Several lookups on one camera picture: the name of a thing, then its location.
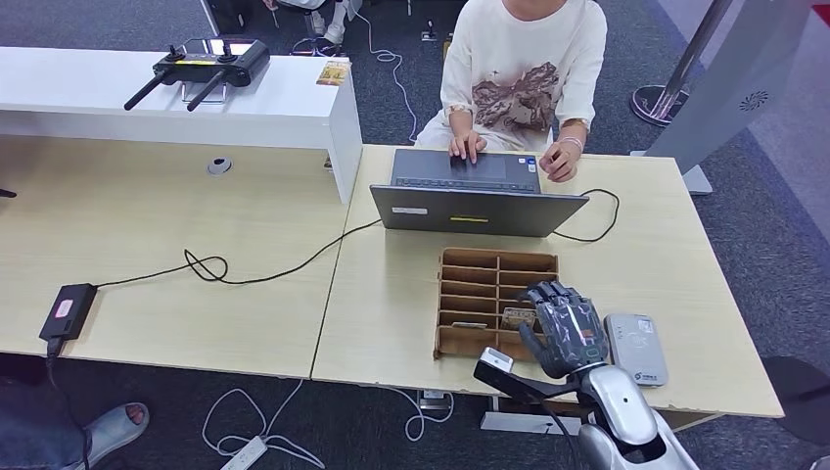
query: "laptop keyboard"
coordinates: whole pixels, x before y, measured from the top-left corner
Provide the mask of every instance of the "laptop keyboard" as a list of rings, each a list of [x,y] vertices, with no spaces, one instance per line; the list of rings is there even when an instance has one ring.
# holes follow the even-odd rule
[[[446,179],[397,178],[395,186],[410,188],[447,188],[483,191],[510,191],[514,193],[535,193],[532,184],[497,183],[489,181],[454,181]]]

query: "hand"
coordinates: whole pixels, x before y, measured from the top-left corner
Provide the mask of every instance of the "hand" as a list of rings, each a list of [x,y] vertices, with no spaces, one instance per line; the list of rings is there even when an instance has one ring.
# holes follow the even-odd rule
[[[581,155],[572,142],[554,142],[539,159],[539,166],[547,173],[547,179],[562,183],[576,175],[576,161]]]
[[[487,141],[473,129],[467,132],[460,132],[449,141],[449,156],[467,159],[467,149],[470,149],[470,162],[475,163],[478,159],[478,152],[484,150]]]

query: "printed graphic on shirt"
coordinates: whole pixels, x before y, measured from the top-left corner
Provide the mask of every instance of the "printed graphic on shirt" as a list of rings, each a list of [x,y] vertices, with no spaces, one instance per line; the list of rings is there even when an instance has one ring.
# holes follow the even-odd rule
[[[557,83],[559,74],[549,62],[528,70],[510,85],[482,81],[473,87],[476,123],[488,128],[547,132],[553,120]]]

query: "small box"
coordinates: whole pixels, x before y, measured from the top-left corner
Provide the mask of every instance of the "small box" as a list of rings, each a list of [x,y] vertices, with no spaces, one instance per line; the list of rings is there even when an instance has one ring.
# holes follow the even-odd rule
[[[530,284],[559,280],[556,256],[447,248],[438,280],[435,359],[442,354],[478,357],[491,347],[517,360],[534,360],[519,336],[519,323],[531,324],[542,342],[544,335],[533,305],[517,298]]]

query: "black cable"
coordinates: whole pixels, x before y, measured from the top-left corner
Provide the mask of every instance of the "black cable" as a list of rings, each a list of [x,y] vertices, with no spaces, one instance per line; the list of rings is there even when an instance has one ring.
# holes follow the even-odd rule
[[[612,198],[614,198],[614,201],[616,202],[616,204],[614,205],[614,218],[612,218],[612,220],[611,220],[611,225],[609,225],[608,228],[606,228],[605,231],[602,232],[602,234],[600,236],[596,237],[596,238],[572,237],[571,235],[565,235],[565,234],[559,233],[556,230],[553,231],[554,235],[558,235],[562,238],[567,238],[568,240],[574,240],[574,241],[577,241],[577,242],[585,242],[585,243],[598,242],[598,241],[602,240],[603,238],[605,238],[606,235],[608,235],[608,232],[610,232],[611,229],[614,228],[614,225],[617,224],[617,215],[620,213],[620,198],[617,197],[617,195],[612,193],[611,191],[608,191],[606,189],[599,189],[599,188],[589,189],[589,190],[585,191],[584,193],[580,194],[580,196],[585,196],[585,195],[588,195],[588,194],[591,194],[591,193],[604,193],[604,194],[607,194],[607,195],[611,196]]]
[[[169,274],[171,272],[176,272],[176,271],[180,271],[182,269],[187,269],[187,268],[192,269],[193,272],[195,272],[196,275],[199,276],[200,279],[202,279],[203,281],[206,281],[206,282],[220,282],[222,284],[240,286],[240,285],[246,285],[246,284],[256,284],[256,283],[259,283],[259,282],[273,281],[274,279],[279,279],[280,277],[287,276],[291,273],[294,273],[294,272],[297,272],[297,271],[303,269],[310,262],[314,261],[317,257],[319,257],[323,252],[325,252],[326,250],[331,248],[333,245],[335,245],[336,243],[343,240],[348,235],[351,235],[352,233],[357,232],[359,230],[363,230],[364,228],[371,227],[372,225],[374,225],[374,224],[376,224],[380,221],[381,221],[380,219],[377,219],[377,220],[375,220],[371,223],[367,223],[365,225],[360,225],[359,227],[352,228],[351,230],[349,230],[348,232],[345,232],[340,237],[338,237],[338,238],[332,240],[331,242],[329,242],[323,248],[318,250],[317,253],[312,255],[311,258],[307,259],[306,261],[304,261],[299,266],[294,267],[292,269],[289,269],[287,271],[278,272],[276,274],[272,274],[272,275],[266,276],[266,277],[257,277],[257,278],[254,278],[254,279],[246,279],[246,280],[243,280],[243,281],[228,281],[228,280],[225,279],[225,276],[228,275],[228,270],[229,270],[229,267],[230,267],[229,264],[228,264],[227,259],[225,259],[223,257],[207,257],[207,258],[199,259],[199,258],[196,258],[195,255],[193,255],[193,252],[191,252],[188,249],[185,249],[184,250],[184,259],[187,261],[187,264],[184,264],[184,265],[181,265],[181,266],[178,266],[178,267],[173,267],[171,269],[166,269],[164,271],[154,272],[153,274],[147,274],[147,275],[144,275],[144,276],[131,277],[129,279],[122,279],[120,281],[105,282],[103,284],[98,284],[95,287],[101,288],[101,287],[106,287],[106,286],[116,286],[118,284],[127,284],[129,282],[142,281],[144,279],[150,279],[150,278],[153,278],[153,277],[162,276],[162,275],[165,275],[165,274]],[[219,261],[219,262],[221,262],[221,264],[222,264],[221,274],[216,274],[215,272],[211,271],[207,266],[205,266],[205,263],[210,262],[210,261]],[[199,268],[203,269],[205,271],[205,273],[200,272],[200,270],[197,269],[197,266]]]
[[[568,430],[565,429],[565,425],[562,424],[562,420],[559,419],[559,416],[557,416],[556,413],[554,413],[544,404],[542,405],[542,408],[544,408],[544,410],[547,411],[547,414],[549,414],[550,417],[553,418],[553,421],[559,427],[559,430],[562,431],[563,435],[565,435],[565,439],[568,440],[568,447],[571,448],[571,458],[574,460],[574,468],[576,470],[579,470],[580,468],[582,468],[582,464],[581,462],[579,462],[579,453],[576,451],[576,444],[574,444],[574,436],[571,436],[571,433],[569,433]]]
[[[83,426],[80,425],[78,420],[75,418],[74,414],[72,413],[72,407],[69,403],[69,396],[55,381],[55,375],[53,373],[53,368],[55,365],[55,359],[61,354],[61,349],[64,347],[64,339],[60,337],[51,338],[46,346],[46,376],[49,378],[49,383],[52,385],[52,388],[55,389],[55,392],[61,397],[64,401],[64,409],[67,411],[67,415],[69,416],[69,420],[72,422],[72,426],[77,429],[77,431],[81,435],[81,439],[83,440],[82,444],[82,451],[81,451],[81,458],[83,460],[83,468],[84,470],[89,470],[89,439],[86,436],[86,430],[83,429]]]

